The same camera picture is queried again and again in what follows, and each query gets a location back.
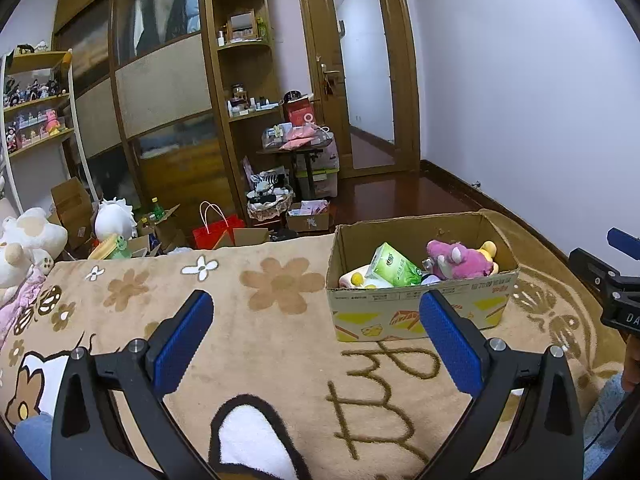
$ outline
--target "beige blanket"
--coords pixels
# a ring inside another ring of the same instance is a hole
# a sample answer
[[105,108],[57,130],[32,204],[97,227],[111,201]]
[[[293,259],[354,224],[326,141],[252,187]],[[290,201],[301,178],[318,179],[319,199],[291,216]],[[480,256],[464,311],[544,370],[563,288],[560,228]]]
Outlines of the beige blanket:
[[[559,344],[583,410],[621,368],[623,344],[562,263],[519,226],[487,212],[522,265],[499,335],[513,348]],[[0,412],[13,428],[53,413],[68,352],[148,337],[195,288],[214,322],[178,390],[164,398],[197,451],[226,478],[412,478],[469,396],[428,339],[339,343],[323,290],[332,236],[217,251],[57,264],[0,352]],[[511,396],[483,461],[506,435]],[[153,464],[119,404],[142,460]]]

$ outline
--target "white bag handle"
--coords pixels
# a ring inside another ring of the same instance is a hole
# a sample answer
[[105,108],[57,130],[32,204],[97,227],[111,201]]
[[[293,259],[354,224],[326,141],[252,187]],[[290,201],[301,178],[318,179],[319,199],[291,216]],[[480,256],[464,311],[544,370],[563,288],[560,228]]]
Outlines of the white bag handle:
[[[202,204],[207,204],[206,208],[204,208],[204,213],[202,212]],[[207,229],[207,234],[209,233],[209,224],[207,224],[207,211],[209,210],[209,208],[212,208],[213,211],[215,211],[216,213],[218,213],[220,216],[222,216],[222,219],[225,221],[225,224],[227,227],[229,227],[229,222],[226,221],[225,218],[225,214],[222,212],[222,209],[220,209],[219,206],[217,206],[216,204],[212,204],[211,202],[207,202],[206,200],[204,202],[200,202],[200,219],[202,220],[202,223],[204,224],[204,227]]]

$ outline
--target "corner shelf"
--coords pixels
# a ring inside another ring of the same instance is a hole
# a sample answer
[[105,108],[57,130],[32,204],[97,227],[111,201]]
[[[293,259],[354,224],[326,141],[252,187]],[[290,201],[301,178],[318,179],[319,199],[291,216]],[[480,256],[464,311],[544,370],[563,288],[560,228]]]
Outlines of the corner shelf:
[[11,67],[6,70],[6,75],[53,68],[62,62],[66,54],[68,54],[66,50],[49,50],[33,52],[32,54],[16,54],[14,55]]
[[235,41],[234,43],[227,43],[224,46],[219,46],[218,50],[226,50],[228,48],[233,48],[237,46],[265,46],[270,48],[271,45],[268,41],[265,40],[244,40],[244,41]]
[[36,99],[33,101],[25,101],[19,105],[9,106],[4,109],[4,118],[13,117],[16,113],[24,110],[25,108],[30,108],[39,105],[49,105],[51,107],[58,108],[65,100],[69,98],[69,94],[60,94],[53,95],[51,97],[45,97],[42,99]]
[[23,154],[24,152],[28,152],[31,148],[35,148],[36,146],[41,146],[43,144],[47,144],[48,142],[64,142],[65,140],[67,140],[70,136],[71,133],[73,132],[73,128],[65,128],[64,130],[60,130],[60,132],[57,135],[53,135],[53,136],[49,136],[49,137],[45,137],[44,139],[40,139],[40,140],[36,140],[35,142],[32,142],[31,144],[27,144],[24,148],[20,148],[20,150],[17,150],[13,153],[9,153],[9,158],[12,158],[14,156],[20,156],[21,154]]
[[243,119],[251,119],[252,117],[273,114],[274,112],[279,112],[279,111],[280,111],[280,106],[269,108],[268,110],[256,110],[255,112],[249,112],[248,115],[240,115],[238,117],[229,117],[229,122],[233,123],[235,121],[242,121]]

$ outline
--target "pink plush toy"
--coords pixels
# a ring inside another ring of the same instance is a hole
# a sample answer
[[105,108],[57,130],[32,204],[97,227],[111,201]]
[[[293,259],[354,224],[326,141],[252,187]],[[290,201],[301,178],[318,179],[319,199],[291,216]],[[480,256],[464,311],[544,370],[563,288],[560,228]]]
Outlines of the pink plush toy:
[[427,254],[433,263],[433,273],[441,280],[464,280],[489,276],[494,264],[475,249],[463,244],[446,244],[432,240],[427,244]]

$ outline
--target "white flower print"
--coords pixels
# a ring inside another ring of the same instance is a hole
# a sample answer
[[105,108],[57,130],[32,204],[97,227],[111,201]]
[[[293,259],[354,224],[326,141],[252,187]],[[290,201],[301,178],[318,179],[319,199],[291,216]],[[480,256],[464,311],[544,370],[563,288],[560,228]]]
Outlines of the white flower print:
[[91,269],[91,272],[89,272],[84,278],[86,280],[89,280],[90,282],[94,282],[95,280],[98,279],[98,276],[100,276],[102,273],[104,272],[104,269],[99,269],[98,266],[94,266],[93,269]]
[[218,261],[211,260],[210,262],[205,262],[204,255],[201,254],[196,262],[194,267],[183,267],[180,271],[181,274],[197,274],[198,281],[203,282],[207,279],[210,270],[214,270],[218,268]]

